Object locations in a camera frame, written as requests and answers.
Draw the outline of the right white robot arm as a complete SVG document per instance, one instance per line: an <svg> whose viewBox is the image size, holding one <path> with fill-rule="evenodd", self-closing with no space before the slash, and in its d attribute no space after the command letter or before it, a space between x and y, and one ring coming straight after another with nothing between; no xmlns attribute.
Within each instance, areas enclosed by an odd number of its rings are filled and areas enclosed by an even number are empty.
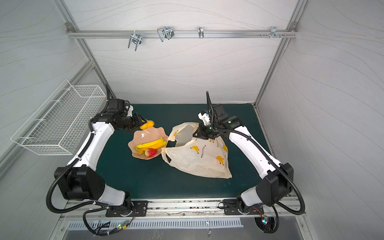
<svg viewBox="0 0 384 240"><path fill-rule="evenodd" d="M254 205L274 207L278 205L294 215L302 215L306 210L305 201L298 187L294 184L294 169L268 153L251 135L248 128L236 116L229 117L221 104L213 105L207 101L207 109L198 114L202 121L194 137L203 140L216 140L224 137L235 144L256 169L261 181L240 194L238 209L247 213ZM294 210L281 202L281 199L295 192L300 208Z"/></svg>

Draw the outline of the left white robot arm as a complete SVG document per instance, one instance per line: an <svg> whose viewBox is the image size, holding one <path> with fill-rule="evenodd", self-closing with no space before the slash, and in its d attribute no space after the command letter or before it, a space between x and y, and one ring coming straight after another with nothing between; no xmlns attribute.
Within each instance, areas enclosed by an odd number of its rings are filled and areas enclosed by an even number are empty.
<svg viewBox="0 0 384 240"><path fill-rule="evenodd" d="M96 170L104 147L115 130L133 133L148 122L133 109L129 101L111 99L103 111L89 120L90 133L80 150L65 167L57 168L54 173L55 180L46 196L47 208L52 213L68 213L87 205L101 206L121 215L131 213L134 206L130 194L108 186ZM56 208L52 201L56 187L64 199L80 203L67 209Z"/></svg>

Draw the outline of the yellow banana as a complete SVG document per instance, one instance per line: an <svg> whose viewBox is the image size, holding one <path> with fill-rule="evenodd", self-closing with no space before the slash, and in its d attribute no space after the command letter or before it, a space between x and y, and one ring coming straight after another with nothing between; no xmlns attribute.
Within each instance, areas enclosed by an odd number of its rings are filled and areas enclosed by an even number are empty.
<svg viewBox="0 0 384 240"><path fill-rule="evenodd" d="M162 148L166 143L167 142L163 138L160 138L152 142L136 145L135 149L138 153L141 153L145 151L147 148L153 148L153 149Z"/></svg>

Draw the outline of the cream plastic banana bag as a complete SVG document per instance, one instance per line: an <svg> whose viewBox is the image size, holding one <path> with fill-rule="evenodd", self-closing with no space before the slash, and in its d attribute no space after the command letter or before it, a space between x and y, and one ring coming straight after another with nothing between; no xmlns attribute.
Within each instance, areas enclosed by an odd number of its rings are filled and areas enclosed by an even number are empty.
<svg viewBox="0 0 384 240"><path fill-rule="evenodd" d="M184 173L205 178L230 179L229 150L221 137L199 139L193 137L198 123L182 123L174 126L168 141L174 147L162 149L163 160Z"/></svg>

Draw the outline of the yellow wrinkled lemon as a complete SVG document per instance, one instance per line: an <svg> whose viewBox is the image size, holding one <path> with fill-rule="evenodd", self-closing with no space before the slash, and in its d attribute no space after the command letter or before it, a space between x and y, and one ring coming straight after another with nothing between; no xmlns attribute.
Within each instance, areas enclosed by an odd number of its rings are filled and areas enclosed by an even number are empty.
<svg viewBox="0 0 384 240"><path fill-rule="evenodd" d="M155 125L154 121L146 120L146 121L143 121L143 124L140 126L140 129L141 130L146 130L148 128L153 127L154 125Z"/></svg>

